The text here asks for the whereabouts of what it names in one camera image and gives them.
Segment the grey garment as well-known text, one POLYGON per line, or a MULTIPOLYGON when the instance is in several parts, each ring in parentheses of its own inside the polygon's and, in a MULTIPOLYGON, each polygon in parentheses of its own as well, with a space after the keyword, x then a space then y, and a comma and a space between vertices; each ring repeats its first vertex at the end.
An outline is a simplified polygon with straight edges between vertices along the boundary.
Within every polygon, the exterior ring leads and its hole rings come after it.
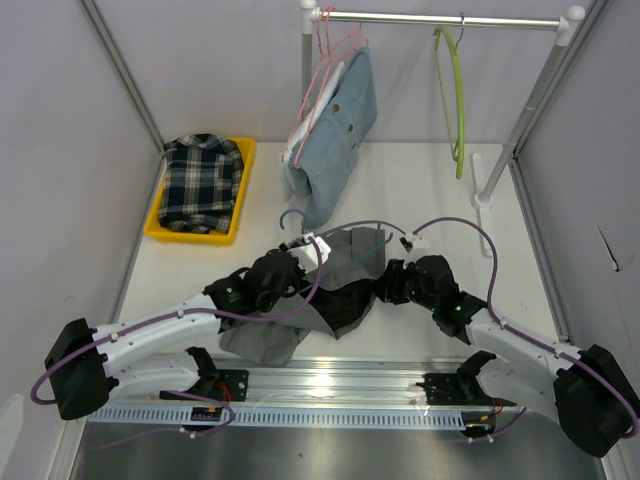
POLYGON ((220 348, 244 360, 283 366, 298 345, 315 332, 338 340, 359 327, 375 302, 373 283, 386 268, 383 229, 353 227, 330 233, 331 253, 323 265, 320 286, 299 313, 275 323, 228 321, 220 348))

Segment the blue plastic hanger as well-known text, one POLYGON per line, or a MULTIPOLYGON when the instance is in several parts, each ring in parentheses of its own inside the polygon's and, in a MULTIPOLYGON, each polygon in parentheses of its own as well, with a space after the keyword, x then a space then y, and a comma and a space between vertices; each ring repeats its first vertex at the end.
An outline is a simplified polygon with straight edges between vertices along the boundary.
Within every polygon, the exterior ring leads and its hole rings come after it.
MULTIPOLYGON (((323 238, 331 247, 328 260, 322 268, 320 285, 326 290, 336 290, 358 281, 379 278, 387 265, 387 246, 400 227, 383 220, 356 220, 323 231, 301 229, 301 236, 313 233, 323 238)), ((306 274, 303 280, 312 283, 317 272, 306 274)))

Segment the light blue denim skirt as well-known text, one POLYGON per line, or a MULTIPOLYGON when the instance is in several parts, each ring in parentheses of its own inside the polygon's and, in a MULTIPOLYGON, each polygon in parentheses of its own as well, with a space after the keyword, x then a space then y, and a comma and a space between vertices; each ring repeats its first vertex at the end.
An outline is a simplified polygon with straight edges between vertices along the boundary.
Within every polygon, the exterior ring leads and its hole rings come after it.
POLYGON ((316 230, 331 218, 377 118, 377 98, 367 47, 357 50, 328 105, 286 174, 292 193, 305 198, 302 228, 316 230))

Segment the white skirt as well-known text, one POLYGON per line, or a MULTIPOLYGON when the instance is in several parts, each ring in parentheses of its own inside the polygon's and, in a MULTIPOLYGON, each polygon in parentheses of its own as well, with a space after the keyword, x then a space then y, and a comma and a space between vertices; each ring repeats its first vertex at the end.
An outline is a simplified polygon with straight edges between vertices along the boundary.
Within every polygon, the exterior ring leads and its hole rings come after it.
POLYGON ((345 64, 338 62, 337 66, 328 77, 328 80, 323 84, 320 89, 314 106, 310 109, 309 113, 299 123, 299 125, 293 130, 290 138, 287 140, 284 150, 280 155, 281 164, 281 180, 283 200, 289 201, 294 195, 293 176, 290 173, 290 168, 294 166, 294 149, 300 147, 303 141, 308 137, 313 128, 315 127, 320 115, 324 112, 329 101, 334 96, 339 84, 341 83, 344 75, 345 64))

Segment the pink wire hanger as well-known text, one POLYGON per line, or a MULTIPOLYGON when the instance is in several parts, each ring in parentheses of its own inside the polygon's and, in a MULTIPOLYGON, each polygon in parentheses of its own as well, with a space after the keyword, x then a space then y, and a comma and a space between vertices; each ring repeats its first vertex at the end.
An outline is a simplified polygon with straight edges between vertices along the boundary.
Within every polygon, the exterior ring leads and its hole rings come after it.
POLYGON ((303 92, 302 106, 297 116, 295 129, 289 135, 282 159, 288 159, 296 169, 307 140, 320 115, 329 105, 343 79, 346 62, 361 48, 369 44, 362 36, 362 26, 357 24, 340 40, 332 43, 329 27, 318 26, 316 38, 319 59, 311 76, 311 82, 303 92))
MULTIPOLYGON (((317 5, 316 1, 311 1, 311 0, 300 1, 299 6, 300 6, 300 27, 301 27, 301 39, 302 39, 302 47, 301 47, 302 97, 301 97, 300 109, 298 111, 298 114, 296 117, 296 123, 293 130, 299 125, 299 123, 309 113, 310 109, 314 106, 316 102, 318 93, 316 94, 316 96, 314 96, 314 88, 316 87, 318 75, 320 74, 320 71, 323 67, 323 59, 325 56, 323 52, 323 43, 322 41, 319 41, 320 59, 316 64, 313 64, 314 35, 317 33, 317 28, 319 27, 319 21, 322 17, 320 7, 317 5)), ((302 145, 300 147, 296 147, 298 148, 297 150, 298 153, 302 151, 302 145)))

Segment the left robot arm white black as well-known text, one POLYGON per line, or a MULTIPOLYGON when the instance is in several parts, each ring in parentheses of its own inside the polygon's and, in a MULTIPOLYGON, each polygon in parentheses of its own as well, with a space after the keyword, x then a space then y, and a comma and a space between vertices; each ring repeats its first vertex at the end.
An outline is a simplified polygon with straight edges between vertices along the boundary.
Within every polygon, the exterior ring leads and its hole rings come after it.
POLYGON ((45 372, 32 387, 31 399, 45 404, 38 391, 49 383, 53 392, 49 402, 65 421, 86 417, 120 397, 166 393, 207 399, 215 392, 218 377, 207 350, 191 347, 166 360, 161 359, 161 350, 216 334, 229 321, 240 326, 279 325, 299 315, 316 295, 317 282, 294 308, 272 310, 299 293, 307 275, 321 276, 326 258, 319 240, 297 239, 159 313, 98 327, 84 318, 73 320, 45 357, 45 372))

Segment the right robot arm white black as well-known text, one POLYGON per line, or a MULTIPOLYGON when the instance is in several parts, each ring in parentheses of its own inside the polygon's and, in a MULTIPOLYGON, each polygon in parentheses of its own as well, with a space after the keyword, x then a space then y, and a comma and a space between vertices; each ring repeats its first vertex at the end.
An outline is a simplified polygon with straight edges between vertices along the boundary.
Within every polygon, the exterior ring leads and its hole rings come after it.
POLYGON ((444 257, 392 260, 374 292, 384 303, 425 308, 445 335, 475 348, 458 369, 464 401, 488 396, 524 407, 597 458, 638 434, 639 397, 608 350, 552 341, 499 317, 487 301, 459 288, 444 257))

